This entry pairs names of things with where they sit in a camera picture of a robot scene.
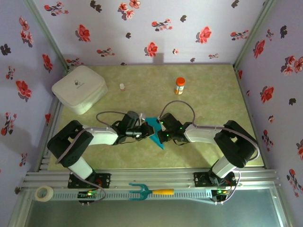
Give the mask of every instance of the masking tape roll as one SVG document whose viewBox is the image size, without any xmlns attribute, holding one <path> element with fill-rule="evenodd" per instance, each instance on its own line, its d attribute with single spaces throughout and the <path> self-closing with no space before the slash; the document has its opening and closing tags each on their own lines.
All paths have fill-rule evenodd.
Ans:
<svg viewBox="0 0 303 227">
<path fill-rule="evenodd" d="M 53 197 L 53 189 L 44 185 L 39 187 L 35 192 L 35 199 L 39 202 L 47 202 Z"/>
</svg>

